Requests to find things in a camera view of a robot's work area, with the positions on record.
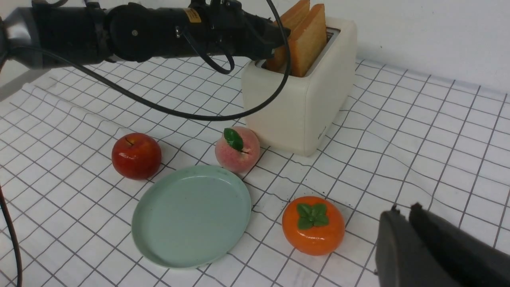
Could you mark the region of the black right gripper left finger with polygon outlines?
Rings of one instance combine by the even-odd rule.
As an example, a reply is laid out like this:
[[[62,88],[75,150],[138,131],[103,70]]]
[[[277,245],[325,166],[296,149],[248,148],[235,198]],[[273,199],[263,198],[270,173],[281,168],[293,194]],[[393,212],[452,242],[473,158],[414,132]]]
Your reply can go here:
[[[459,287],[397,207],[381,213],[375,254],[381,287]]]

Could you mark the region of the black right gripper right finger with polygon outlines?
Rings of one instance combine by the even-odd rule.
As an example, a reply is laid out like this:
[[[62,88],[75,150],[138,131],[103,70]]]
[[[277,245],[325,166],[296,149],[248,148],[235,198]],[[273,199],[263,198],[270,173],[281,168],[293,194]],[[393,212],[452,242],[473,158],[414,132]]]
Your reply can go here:
[[[411,206],[409,222],[436,262],[463,287],[508,287],[509,255],[422,208]]]

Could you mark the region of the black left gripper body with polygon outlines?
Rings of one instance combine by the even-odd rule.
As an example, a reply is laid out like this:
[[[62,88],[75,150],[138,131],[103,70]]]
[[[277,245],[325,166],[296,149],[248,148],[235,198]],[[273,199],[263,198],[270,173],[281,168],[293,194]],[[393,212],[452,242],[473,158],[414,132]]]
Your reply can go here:
[[[254,61],[271,59],[284,47],[284,38],[291,30],[274,24],[270,19],[250,14],[237,0],[192,0],[189,8],[198,13],[204,33],[191,31],[188,41],[196,54],[246,57]]]

